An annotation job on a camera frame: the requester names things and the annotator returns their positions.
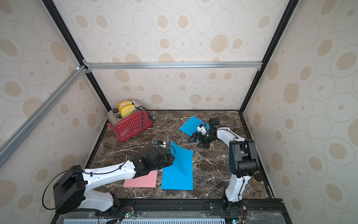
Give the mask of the blue paper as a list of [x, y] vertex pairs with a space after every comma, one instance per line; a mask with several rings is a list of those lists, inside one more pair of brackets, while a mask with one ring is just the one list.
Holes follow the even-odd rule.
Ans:
[[199, 118], [192, 116], [188, 121], [186, 121], [181, 127], [180, 131], [185, 133], [188, 136], [191, 136], [194, 132], [198, 132], [197, 127], [200, 124], [205, 124], [202, 120]]
[[163, 168], [162, 189], [193, 190], [193, 154], [173, 141], [170, 142], [171, 153], [175, 160], [172, 166]]

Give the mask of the pink paper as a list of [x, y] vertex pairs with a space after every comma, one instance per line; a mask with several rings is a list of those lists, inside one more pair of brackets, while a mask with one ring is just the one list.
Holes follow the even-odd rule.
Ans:
[[151, 171], [148, 175], [134, 179], [128, 179], [124, 182], [124, 188], [155, 188], [158, 172]]

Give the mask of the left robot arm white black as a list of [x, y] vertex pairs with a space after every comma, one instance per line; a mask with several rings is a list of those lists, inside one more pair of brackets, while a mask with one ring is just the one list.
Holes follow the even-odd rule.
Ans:
[[55, 176], [53, 184], [56, 214], [66, 214], [76, 209], [109, 212], [120, 206], [113, 193], [95, 189], [121, 180], [136, 179], [173, 165], [174, 154], [163, 145], [155, 146], [145, 156], [135, 156], [125, 162], [97, 169], [82, 169], [75, 165]]

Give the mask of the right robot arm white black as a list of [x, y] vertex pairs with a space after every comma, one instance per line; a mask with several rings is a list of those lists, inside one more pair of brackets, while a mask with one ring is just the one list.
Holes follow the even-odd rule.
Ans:
[[223, 196], [223, 209], [241, 209], [243, 192], [249, 180], [260, 169], [259, 156], [253, 139], [245, 139], [234, 133], [229, 127], [218, 125], [207, 130], [203, 125], [197, 127], [188, 142], [194, 142], [198, 147], [209, 148], [216, 140], [228, 146], [229, 168], [231, 178]]

